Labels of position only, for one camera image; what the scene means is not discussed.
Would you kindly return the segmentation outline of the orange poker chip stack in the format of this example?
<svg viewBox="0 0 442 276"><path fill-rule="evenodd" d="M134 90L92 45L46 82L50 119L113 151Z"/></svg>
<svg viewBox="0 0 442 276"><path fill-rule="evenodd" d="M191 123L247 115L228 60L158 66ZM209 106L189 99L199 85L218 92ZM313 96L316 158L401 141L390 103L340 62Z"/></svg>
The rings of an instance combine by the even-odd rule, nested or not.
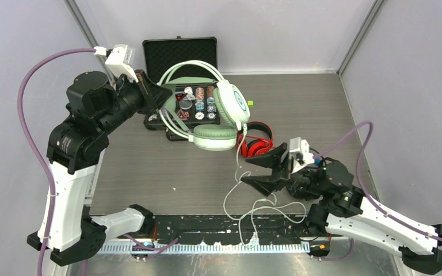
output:
<svg viewBox="0 0 442 276"><path fill-rule="evenodd" d="M203 120L205 117L205 102L204 102L204 97L205 96L205 91L204 88L202 87L198 87L195 90L195 118L197 120Z"/></svg>

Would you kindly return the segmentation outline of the grey round disc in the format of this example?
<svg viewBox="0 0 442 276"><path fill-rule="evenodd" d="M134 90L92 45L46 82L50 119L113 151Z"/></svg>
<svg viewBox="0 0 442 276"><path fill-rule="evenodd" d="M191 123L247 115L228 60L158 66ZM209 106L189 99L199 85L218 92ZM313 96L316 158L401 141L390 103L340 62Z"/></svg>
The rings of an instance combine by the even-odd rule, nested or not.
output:
<svg viewBox="0 0 442 276"><path fill-rule="evenodd" d="M179 103L180 109L182 109L182 110L189 110L193 105L193 102L188 99L187 100L180 100L178 103Z"/></svg>

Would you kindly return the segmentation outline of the mint green headphones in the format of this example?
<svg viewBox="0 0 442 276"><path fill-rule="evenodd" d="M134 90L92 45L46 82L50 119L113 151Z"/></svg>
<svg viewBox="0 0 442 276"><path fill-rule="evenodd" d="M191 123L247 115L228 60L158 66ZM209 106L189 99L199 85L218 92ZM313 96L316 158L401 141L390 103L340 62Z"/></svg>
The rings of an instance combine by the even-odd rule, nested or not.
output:
<svg viewBox="0 0 442 276"><path fill-rule="evenodd" d="M204 68L215 77L217 82L213 90L214 102L220 118L226 122L226 125L198 125L190 132L176 115L174 111L175 98L172 98L158 109L158 114L166 129L203 150L227 151L232 149L235 147L238 132L246 133L246 124L250 118L250 110L244 96L214 66L201 60L188 60L171 66L163 73L157 85L162 86L164 83L168 83L172 75L186 65Z"/></svg>

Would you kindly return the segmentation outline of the black blue headphones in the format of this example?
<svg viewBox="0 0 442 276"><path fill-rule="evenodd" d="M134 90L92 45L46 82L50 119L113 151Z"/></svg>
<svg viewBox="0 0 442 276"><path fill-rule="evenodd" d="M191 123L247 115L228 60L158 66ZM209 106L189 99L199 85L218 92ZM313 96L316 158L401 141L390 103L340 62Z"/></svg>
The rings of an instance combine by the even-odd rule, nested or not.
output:
<svg viewBox="0 0 442 276"><path fill-rule="evenodd" d="M316 194L310 193L305 187L303 187L303 184L304 182L288 185L286 187L286 190L292 198L295 198L297 200L311 201L317 200L321 197Z"/></svg>

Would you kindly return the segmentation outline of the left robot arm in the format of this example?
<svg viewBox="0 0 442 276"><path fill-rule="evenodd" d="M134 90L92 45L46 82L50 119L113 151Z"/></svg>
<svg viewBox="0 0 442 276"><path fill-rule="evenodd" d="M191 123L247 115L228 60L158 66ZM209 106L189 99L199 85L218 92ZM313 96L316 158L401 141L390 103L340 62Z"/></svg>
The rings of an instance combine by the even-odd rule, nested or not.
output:
<svg viewBox="0 0 442 276"><path fill-rule="evenodd" d="M109 215L89 214L109 135L133 115L174 100L170 89L155 84L143 70L135 74L136 81L121 76L114 88L103 72L85 72L67 88L69 115L52 130L46 153L56 191L54 215L43 221L49 231L40 228L27 238L37 250L49 248L51 260L59 266L95 256L110 239L129 233L146 238L153 232L153 213L137 204Z"/></svg>

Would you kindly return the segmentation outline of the black poker chip case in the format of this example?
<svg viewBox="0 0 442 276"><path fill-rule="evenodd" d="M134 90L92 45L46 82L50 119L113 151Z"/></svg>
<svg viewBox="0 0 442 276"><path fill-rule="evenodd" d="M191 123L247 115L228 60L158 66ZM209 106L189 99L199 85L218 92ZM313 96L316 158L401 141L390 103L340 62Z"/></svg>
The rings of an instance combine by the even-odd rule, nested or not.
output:
<svg viewBox="0 0 442 276"><path fill-rule="evenodd" d="M188 60L201 60L214 67L218 65L217 39L215 37L181 38L145 40L142 44L147 75L156 83L163 73L171 66ZM216 111L214 119L208 118L207 113L207 87L214 86L217 80L206 69L199 66L186 65L178 69L163 86L170 89L175 98L176 115L191 131L198 125L220 124L219 112ZM205 117L203 120L195 118L195 90L198 87L205 91ZM193 102L189 110L179 107L180 100Z"/></svg>

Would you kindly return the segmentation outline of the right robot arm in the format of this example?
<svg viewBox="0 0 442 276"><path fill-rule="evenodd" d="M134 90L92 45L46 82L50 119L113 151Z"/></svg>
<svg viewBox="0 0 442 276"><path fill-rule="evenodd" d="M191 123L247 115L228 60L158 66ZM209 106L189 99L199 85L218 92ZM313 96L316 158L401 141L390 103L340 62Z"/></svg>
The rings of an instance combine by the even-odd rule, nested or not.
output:
<svg viewBox="0 0 442 276"><path fill-rule="evenodd" d="M293 198L312 201L301 223L306 233L359 240L424 274L442 270L442 224L426 225L394 213L355 186L353 174L340 161L314 159L308 146L290 148L286 143L246 161L272 171L242 178L261 194L287 189Z"/></svg>

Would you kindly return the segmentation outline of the brown poker chip stack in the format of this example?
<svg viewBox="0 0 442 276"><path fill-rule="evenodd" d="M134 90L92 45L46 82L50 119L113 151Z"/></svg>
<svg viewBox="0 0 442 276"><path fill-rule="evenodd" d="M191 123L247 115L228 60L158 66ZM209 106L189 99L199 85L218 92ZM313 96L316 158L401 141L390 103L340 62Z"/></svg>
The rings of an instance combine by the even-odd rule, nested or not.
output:
<svg viewBox="0 0 442 276"><path fill-rule="evenodd" d="M207 87L207 113L209 119L214 119L216 117L216 104L214 99L214 88L215 86L208 86Z"/></svg>

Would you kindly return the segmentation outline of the red headphones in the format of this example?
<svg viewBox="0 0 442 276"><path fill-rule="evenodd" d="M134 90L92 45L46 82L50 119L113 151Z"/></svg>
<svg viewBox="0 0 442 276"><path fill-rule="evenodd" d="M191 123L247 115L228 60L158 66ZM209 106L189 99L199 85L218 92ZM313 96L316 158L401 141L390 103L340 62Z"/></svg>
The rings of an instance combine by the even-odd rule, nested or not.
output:
<svg viewBox="0 0 442 276"><path fill-rule="evenodd" d="M245 138L250 139L250 141L242 141L243 131L239 131L237 134L236 147L240 146L239 153L244 158L262 155L273 148L273 132L269 125L261 121L251 121L247 123L247 130L261 131L267 135L267 138L246 135Z"/></svg>

